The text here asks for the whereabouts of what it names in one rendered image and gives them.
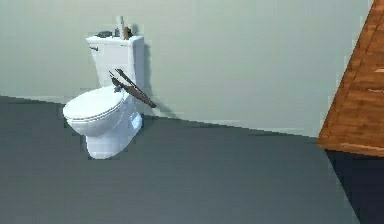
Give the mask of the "dark brown long stick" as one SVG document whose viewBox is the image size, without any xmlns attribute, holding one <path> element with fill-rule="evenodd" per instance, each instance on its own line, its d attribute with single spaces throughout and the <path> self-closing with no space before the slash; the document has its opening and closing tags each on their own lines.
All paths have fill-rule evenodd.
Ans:
<svg viewBox="0 0 384 224">
<path fill-rule="evenodd" d="M 120 92 L 122 89 L 124 89 L 127 93 L 140 100 L 144 104 L 147 104 L 151 108 L 156 107 L 156 104 L 123 72 L 122 69 L 116 69 L 116 72 L 128 82 L 128 85 L 120 82 L 112 72 L 109 72 L 115 92 Z"/>
</svg>

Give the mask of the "brown wooden cupboard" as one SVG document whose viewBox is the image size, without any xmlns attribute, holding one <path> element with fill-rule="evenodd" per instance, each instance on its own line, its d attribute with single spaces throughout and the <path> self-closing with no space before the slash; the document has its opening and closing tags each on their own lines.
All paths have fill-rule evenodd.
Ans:
<svg viewBox="0 0 384 224">
<path fill-rule="evenodd" d="M 317 144 L 384 157 L 384 0 L 372 0 Z"/>
</svg>

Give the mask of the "white toilet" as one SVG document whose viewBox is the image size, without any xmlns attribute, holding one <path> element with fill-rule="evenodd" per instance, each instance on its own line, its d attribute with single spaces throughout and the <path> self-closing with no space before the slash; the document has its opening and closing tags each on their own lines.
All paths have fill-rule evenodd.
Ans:
<svg viewBox="0 0 384 224">
<path fill-rule="evenodd" d="M 86 149 L 94 159 L 107 159 L 123 151 L 142 127 L 136 98 L 123 87 L 124 75 L 144 86 L 144 38 L 91 36 L 86 39 L 100 87 L 87 91 L 63 107 L 68 125 L 85 137 Z"/>
</svg>

